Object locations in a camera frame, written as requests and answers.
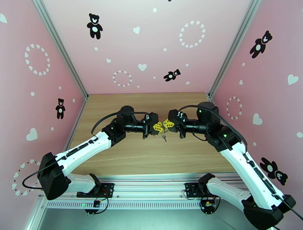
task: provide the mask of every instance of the wooden table surface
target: wooden table surface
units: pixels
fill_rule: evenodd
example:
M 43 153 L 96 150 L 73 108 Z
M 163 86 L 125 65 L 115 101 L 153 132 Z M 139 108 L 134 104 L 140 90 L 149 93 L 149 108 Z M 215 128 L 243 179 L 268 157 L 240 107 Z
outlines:
M 81 115 L 70 148 L 91 138 L 91 129 L 102 117 L 130 105 L 135 111 L 154 112 L 163 122 L 171 109 L 207 101 L 205 93 L 136 93 L 90 95 Z M 184 110 L 190 119 L 196 119 L 196 109 Z M 101 123 L 95 133 L 108 125 L 113 118 Z M 98 153 L 78 166 L 73 173 L 86 175 L 131 175 L 162 173 L 207 173 L 234 171 L 230 163 L 207 142 L 187 134 L 167 132 L 166 140 L 149 136 L 142 139 L 140 133 L 127 133 L 117 145 Z

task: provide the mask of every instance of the heart circle pattern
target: heart circle pattern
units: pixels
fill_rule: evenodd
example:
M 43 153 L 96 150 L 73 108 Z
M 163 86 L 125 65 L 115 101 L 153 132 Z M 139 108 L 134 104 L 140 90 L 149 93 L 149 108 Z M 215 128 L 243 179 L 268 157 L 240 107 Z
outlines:
M 45 68 L 42 67 L 41 69 L 37 70 L 37 68 L 35 68 L 33 65 L 31 65 L 31 61 L 30 61 L 29 57 L 30 57 L 31 50 L 34 50 L 34 49 L 38 49 L 44 54 L 43 57 L 45 57 L 46 61 L 47 61 L 47 66 Z M 29 70 L 32 71 L 34 74 L 42 76 L 42 75 L 46 75 L 49 72 L 50 58 L 48 57 L 48 53 L 45 51 L 45 49 L 43 47 L 41 47 L 40 45 L 30 44 L 29 46 L 27 46 L 25 48 L 24 57 L 25 57 L 25 63 L 28 65 Z
M 198 28 L 201 29 L 201 33 L 202 35 L 198 38 L 198 40 L 196 42 L 194 42 L 193 44 L 188 44 L 184 41 L 184 39 L 182 38 L 183 36 L 183 33 L 186 28 L 188 28 L 189 26 L 197 26 Z M 179 33 L 179 41 L 181 43 L 182 46 L 184 46 L 185 48 L 194 48 L 194 47 L 197 47 L 201 42 L 202 42 L 202 39 L 205 38 L 205 32 L 206 32 L 206 29 L 205 29 L 205 26 L 204 24 L 201 24 L 200 21 L 190 21 L 189 23 L 186 23 L 180 30 L 180 33 Z

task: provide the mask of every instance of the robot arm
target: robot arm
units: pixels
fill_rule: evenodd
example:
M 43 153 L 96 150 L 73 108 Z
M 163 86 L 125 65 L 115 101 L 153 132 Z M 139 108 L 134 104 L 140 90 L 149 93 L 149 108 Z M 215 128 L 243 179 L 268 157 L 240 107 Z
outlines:
M 198 120 L 188 119 L 180 110 L 171 110 L 163 125 L 172 132 L 179 132 L 180 138 L 186 133 L 204 134 L 206 141 L 214 146 L 234 167 L 249 192 L 228 185 L 212 174 L 199 179 L 202 196 L 219 196 L 244 212 L 247 219 L 260 230 L 278 224 L 283 214 L 296 202 L 290 195 L 284 195 L 261 171 L 244 145 L 244 138 L 232 127 L 222 125 L 218 108 L 211 102 L 200 103 L 197 108 Z
M 145 117 L 141 121 L 135 118 L 136 113 L 142 112 L 134 112 L 131 106 L 124 106 L 119 112 L 112 114 L 117 117 L 109 125 L 89 140 L 55 156 L 51 152 L 44 155 L 39 168 L 41 172 L 37 174 L 37 177 L 46 198 L 53 200 L 66 192 L 78 192 L 91 197 L 98 195 L 101 187 L 94 174 L 83 176 L 71 172 L 97 153 L 122 141 L 126 137 L 126 132 L 141 132 L 145 139 L 148 135 L 156 135 L 163 130 L 156 113 L 144 113 Z

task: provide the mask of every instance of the black cable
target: black cable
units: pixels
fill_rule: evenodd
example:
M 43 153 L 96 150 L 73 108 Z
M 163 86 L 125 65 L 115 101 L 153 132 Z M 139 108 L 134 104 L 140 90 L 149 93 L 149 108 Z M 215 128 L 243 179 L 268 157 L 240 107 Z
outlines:
M 203 109 L 203 110 L 206 110 L 206 111 L 209 111 L 211 113 L 213 113 L 214 115 L 216 115 L 220 120 L 222 120 L 234 133 L 236 133 L 240 138 L 241 140 L 244 142 L 245 144 L 245 152 L 247 152 L 247 141 L 246 139 L 233 127 L 231 126 L 220 114 L 217 114 L 215 113 L 214 111 L 212 111 L 211 109 L 209 108 L 205 108 L 203 106 L 195 106 L 195 105 L 188 105 L 188 106 L 184 106 L 182 108 L 180 108 L 178 110 L 178 112 L 180 112 L 181 110 L 183 109 L 186 109 L 186 108 L 198 108 L 198 109 Z
M 97 126 L 101 123 L 101 122 L 103 122 L 104 120 L 106 120 L 107 118 L 109 118 L 109 117 L 112 117 L 112 116 L 115 116 L 115 115 L 118 115 L 118 114 L 124 114 L 124 115 L 129 115 L 129 114 L 146 114 L 146 115 L 148 115 L 149 113 L 147 113 L 147 112 L 116 112 L 116 113 L 112 113 L 112 114 L 109 114 L 109 115 L 107 115 L 107 116 L 105 116 L 105 117 L 103 117 L 103 118 L 101 118 L 100 120 L 98 120 L 97 122 L 96 122 L 96 124 L 93 126 L 93 128 L 92 128 L 92 131 L 91 131 L 91 134 L 94 136 L 94 137 L 96 137 L 96 135 L 94 135 L 94 131 L 95 131 L 95 129 L 97 128 Z
M 62 160 L 63 158 L 66 158 L 66 157 L 63 156 L 63 157 L 61 157 L 59 160 L 56 160 L 55 162 L 51 163 L 50 165 L 48 165 L 48 166 L 46 166 L 46 167 L 44 167 L 44 168 L 42 168 L 42 169 L 40 169 L 40 170 L 34 172 L 33 174 L 29 175 L 28 177 L 26 177 L 26 178 L 22 181 L 23 187 L 30 188 L 30 189 L 40 189 L 40 190 L 41 190 L 42 188 L 36 188 L 36 187 L 27 186 L 27 185 L 25 184 L 25 181 L 28 180 L 29 178 L 31 178 L 33 175 L 38 174 L 39 172 L 41 172 L 41 171 L 47 169 L 48 167 L 54 165 L 55 163 L 57 163 L 58 161 Z
M 203 140 L 203 139 L 201 139 L 200 137 L 197 137 L 194 133 L 192 133 L 192 134 L 194 135 L 195 138 L 198 138 L 198 139 L 201 140 L 201 141 L 206 141 L 206 139 Z
M 303 217 L 299 213 L 297 213 L 292 207 L 290 207 L 290 205 L 285 200 L 283 200 L 279 195 L 277 196 L 290 210 L 292 210 L 303 221 Z
M 107 199 L 107 205 L 106 205 L 105 209 L 103 209 L 101 212 L 95 213 L 94 215 L 100 214 L 100 213 L 104 213 L 107 210 L 108 204 L 109 204 L 109 200 L 108 200 L 108 196 L 106 196 L 105 198 Z
M 194 199 L 196 199 L 196 198 L 197 198 L 197 195 L 198 195 L 198 191 L 199 191 L 199 189 L 200 189 L 200 188 L 198 188 L 198 189 L 197 189 L 197 191 L 196 191 L 196 195 L 195 195 L 195 197 L 194 197 L 194 198 L 192 198 L 192 199 L 188 199 L 188 198 L 187 198 L 187 196 L 184 194 L 185 192 L 189 191 L 189 189 L 188 189 L 188 190 L 185 190 L 185 191 L 183 192 L 183 195 L 184 195 L 184 197 L 185 197 L 187 200 L 194 200 Z

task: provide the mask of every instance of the key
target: key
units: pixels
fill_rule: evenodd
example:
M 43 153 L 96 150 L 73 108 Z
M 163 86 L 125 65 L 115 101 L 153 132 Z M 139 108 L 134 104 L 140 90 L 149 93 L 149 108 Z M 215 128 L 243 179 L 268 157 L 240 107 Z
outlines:
M 165 142 L 167 142 L 167 141 L 166 141 L 166 136 L 165 136 L 165 135 L 162 135 L 162 138 L 165 140 Z

